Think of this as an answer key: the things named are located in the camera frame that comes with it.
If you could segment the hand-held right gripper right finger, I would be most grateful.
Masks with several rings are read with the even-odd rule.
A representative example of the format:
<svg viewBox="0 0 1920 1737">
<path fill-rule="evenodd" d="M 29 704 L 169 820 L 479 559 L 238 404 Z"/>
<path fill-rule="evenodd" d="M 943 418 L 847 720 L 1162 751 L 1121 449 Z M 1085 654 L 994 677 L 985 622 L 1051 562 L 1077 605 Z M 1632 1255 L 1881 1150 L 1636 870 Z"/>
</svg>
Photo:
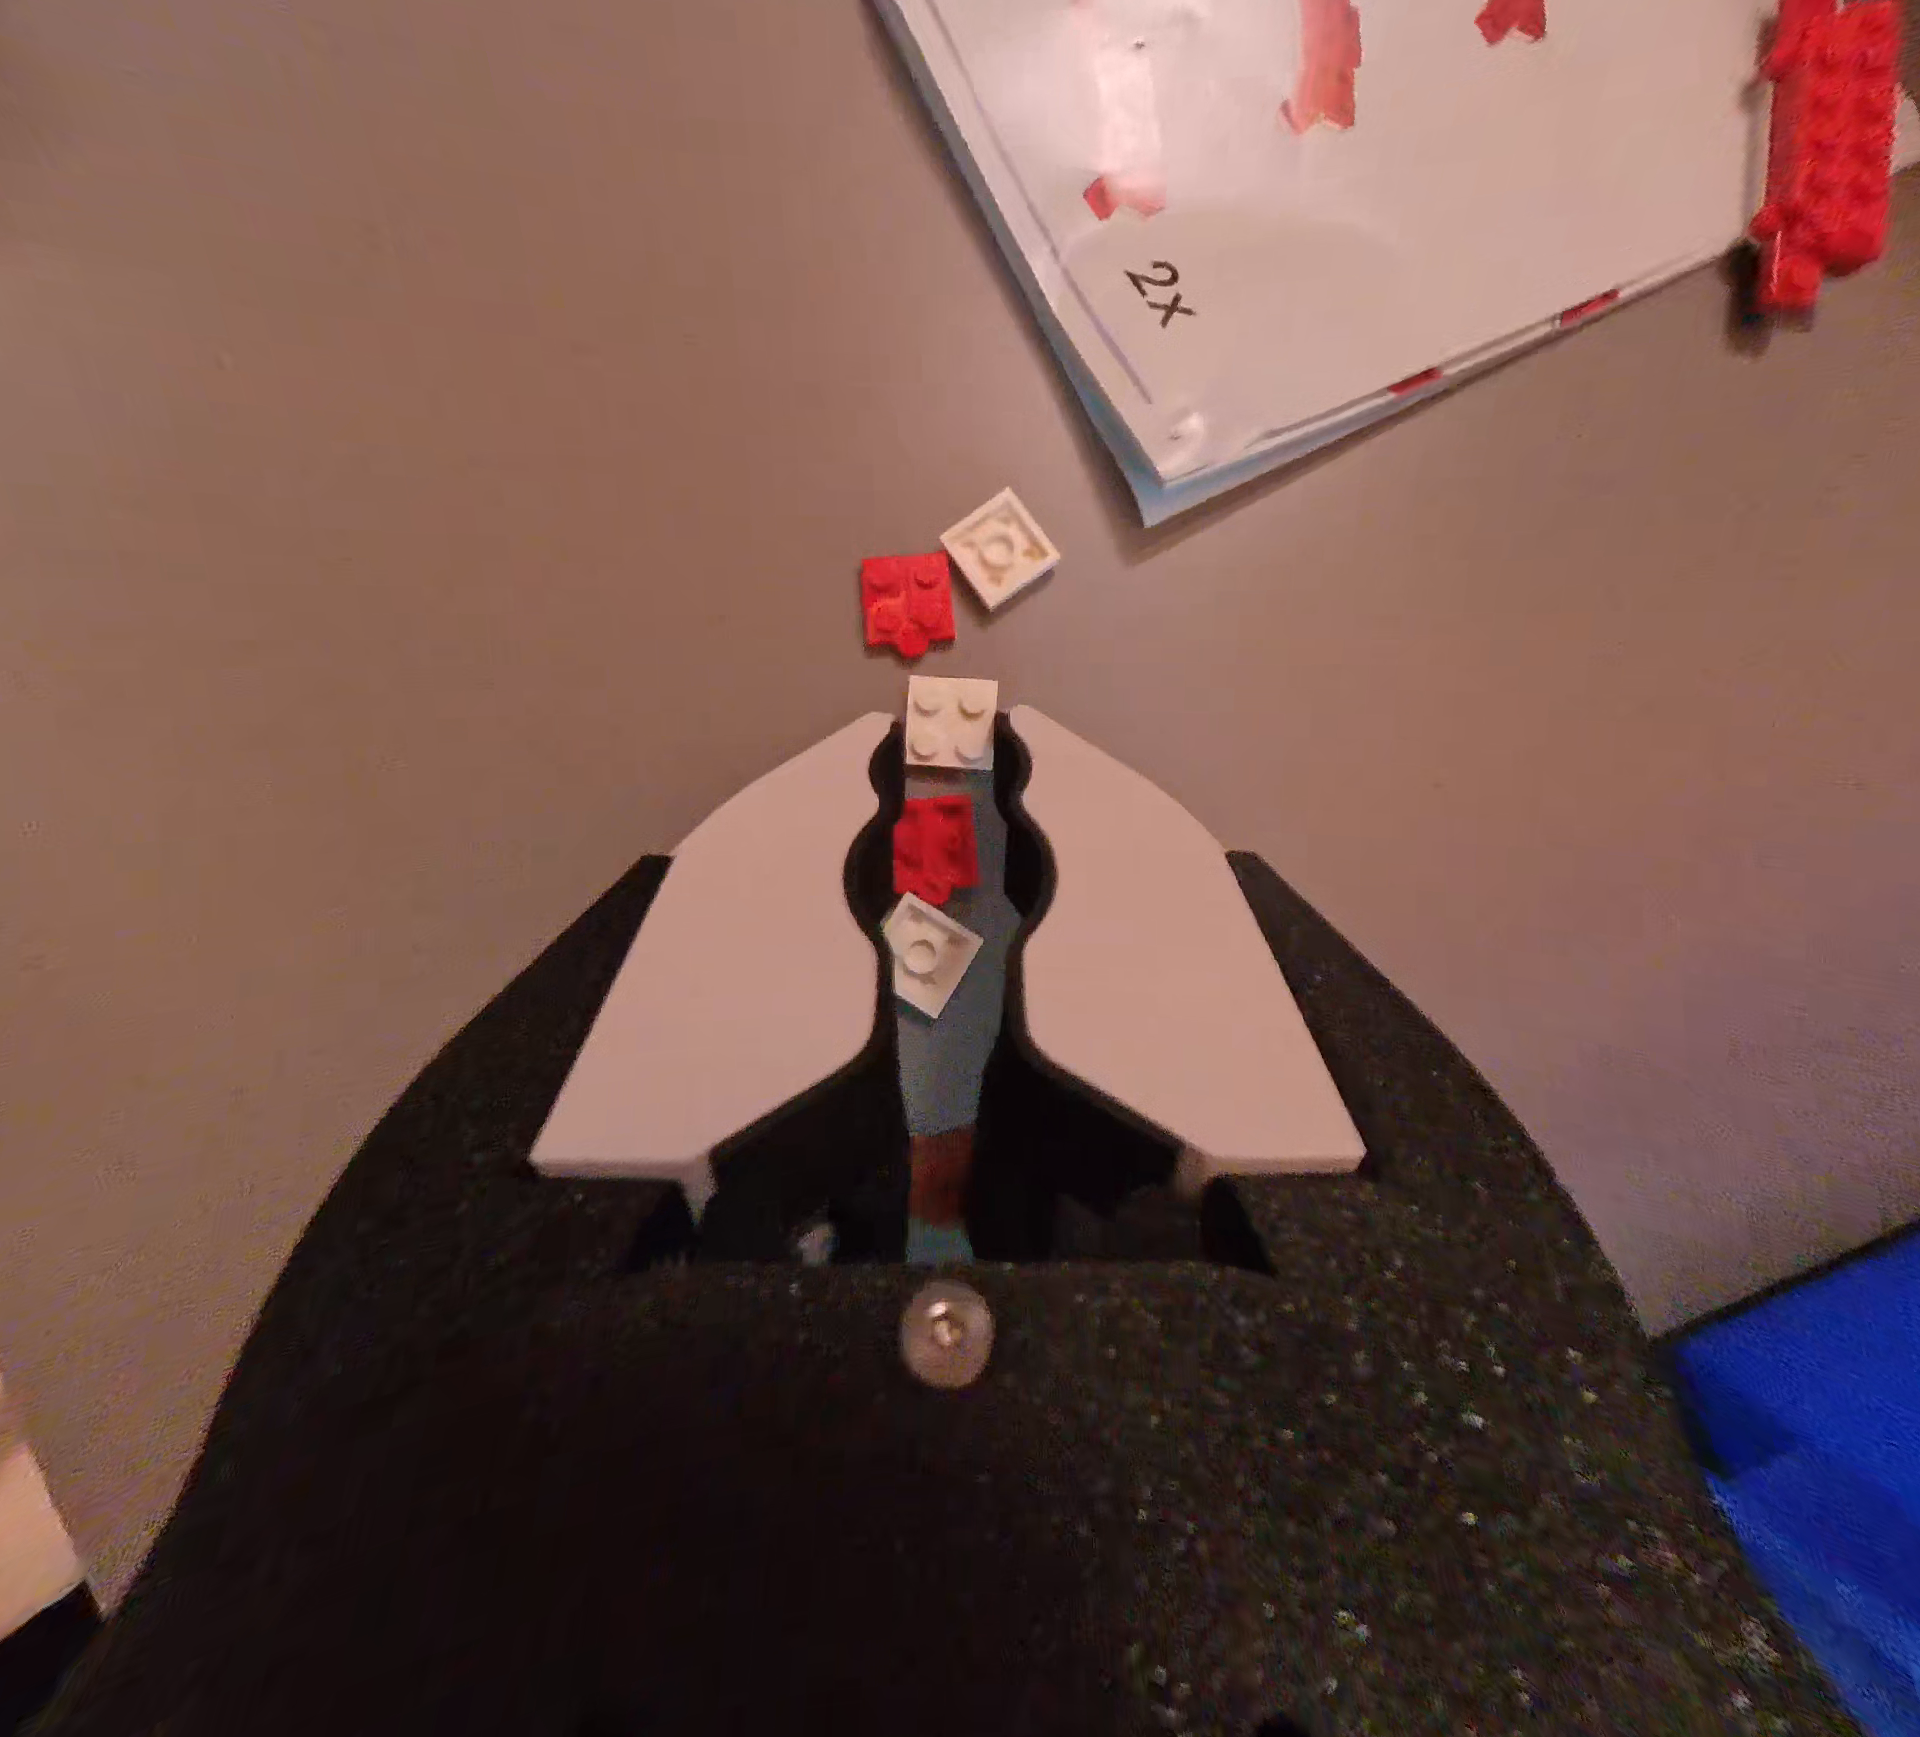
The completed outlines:
<svg viewBox="0 0 1920 1737">
<path fill-rule="evenodd" d="M 1051 860 L 1023 935 L 1023 1026 L 1047 1066 L 1221 1176 L 1349 1176 L 1366 1145 L 1228 850 L 1151 779 L 1038 708 L 1009 723 Z"/>
</svg>

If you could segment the red toy brick assembly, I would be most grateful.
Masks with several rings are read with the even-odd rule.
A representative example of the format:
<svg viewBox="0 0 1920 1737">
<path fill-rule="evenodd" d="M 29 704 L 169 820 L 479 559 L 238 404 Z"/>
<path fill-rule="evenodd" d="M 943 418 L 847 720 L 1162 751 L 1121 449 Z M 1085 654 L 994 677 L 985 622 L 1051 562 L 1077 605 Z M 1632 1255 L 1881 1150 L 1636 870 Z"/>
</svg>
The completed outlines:
<svg viewBox="0 0 1920 1737">
<path fill-rule="evenodd" d="M 1904 15 L 1896 0 L 1778 0 L 1760 76 L 1769 132 L 1753 303 L 1809 315 L 1887 249 Z"/>
</svg>

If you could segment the red small brick plate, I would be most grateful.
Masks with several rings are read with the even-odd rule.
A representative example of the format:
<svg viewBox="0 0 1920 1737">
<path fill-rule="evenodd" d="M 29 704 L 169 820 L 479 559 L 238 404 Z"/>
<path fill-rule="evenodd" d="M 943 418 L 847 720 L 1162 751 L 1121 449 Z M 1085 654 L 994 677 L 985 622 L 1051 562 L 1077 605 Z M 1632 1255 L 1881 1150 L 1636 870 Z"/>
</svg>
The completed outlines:
<svg viewBox="0 0 1920 1737">
<path fill-rule="evenodd" d="M 957 638 L 949 550 L 863 559 L 858 603 L 870 652 L 889 650 L 912 665 Z"/>
<path fill-rule="evenodd" d="M 892 889 L 927 906 L 944 908 L 981 882 L 972 797 L 910 797 L 892 828 Z"/>
</svg>

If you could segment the open brick instruction booklet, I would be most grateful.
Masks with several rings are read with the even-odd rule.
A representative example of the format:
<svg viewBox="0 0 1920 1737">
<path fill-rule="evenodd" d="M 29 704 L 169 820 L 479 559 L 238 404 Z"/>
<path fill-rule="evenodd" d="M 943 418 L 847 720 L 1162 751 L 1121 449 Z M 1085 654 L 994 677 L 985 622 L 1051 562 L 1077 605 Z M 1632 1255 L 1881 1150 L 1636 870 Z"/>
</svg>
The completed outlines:
<svg viewBox="0 0 1920 1737">
<path fill-rule="evenodd" d="M 870 0 L 1155 526 L 1722 259 L 1783 0 Z"/>
</svg>

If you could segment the blue box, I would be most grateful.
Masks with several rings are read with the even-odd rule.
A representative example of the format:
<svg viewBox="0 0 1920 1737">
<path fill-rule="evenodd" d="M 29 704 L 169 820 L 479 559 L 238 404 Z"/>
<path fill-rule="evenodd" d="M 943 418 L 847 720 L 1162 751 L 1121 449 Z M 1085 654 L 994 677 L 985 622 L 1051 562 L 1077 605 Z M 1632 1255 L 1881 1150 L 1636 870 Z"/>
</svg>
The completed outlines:
<svg viewBox="0 0 1920 1737">
<path fill-rule="evenodd" d="M 1854 1720 L 1918 1731 L 1918 1228 L 1668 1334 L 1709 1488 Z"/>
</svg>

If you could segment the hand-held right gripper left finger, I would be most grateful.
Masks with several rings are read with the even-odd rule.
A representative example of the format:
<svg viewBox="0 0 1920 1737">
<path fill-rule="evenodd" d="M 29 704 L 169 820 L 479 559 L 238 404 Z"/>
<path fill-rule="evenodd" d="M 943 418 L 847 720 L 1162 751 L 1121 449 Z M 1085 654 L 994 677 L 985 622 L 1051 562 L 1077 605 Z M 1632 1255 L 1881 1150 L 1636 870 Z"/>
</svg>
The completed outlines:
<svg viewBox="0 0 1920 1737">
<path fill-rule="evenodd" d="M 677 847 L 530 1148 L 540 1174 L 663 1182 L 694 1220 L 792 1231 L 901 1150 L 883 962 L 847 869 L 892 729 L 855 717 Z"/>
</svg>

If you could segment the white square brick plate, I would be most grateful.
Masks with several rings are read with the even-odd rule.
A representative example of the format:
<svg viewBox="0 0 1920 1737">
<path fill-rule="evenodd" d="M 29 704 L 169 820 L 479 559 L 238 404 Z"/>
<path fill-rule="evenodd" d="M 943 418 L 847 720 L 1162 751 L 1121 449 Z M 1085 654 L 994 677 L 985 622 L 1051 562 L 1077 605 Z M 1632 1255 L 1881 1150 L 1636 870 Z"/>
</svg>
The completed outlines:
<svg viewBox="0 0 1920 1737">
<path fill-rule="evenodd" d="M 985 938 L 914 893 L 898 896 L 881 931 L 894 997 L 927 1021 L 941 1021 Z"/>
<path fill-rule="evenodd" d="M 919 771 L 994 771 L 997 712 L 994 679 L 910 675 L 903 763 Z"/>
<path fill-rule="evenodd" d="M 952 569 L 988 615 L 1038 586 L 1061 550 L 1013 486 L 1000 488 L 941 535 Z"/>
</svg>

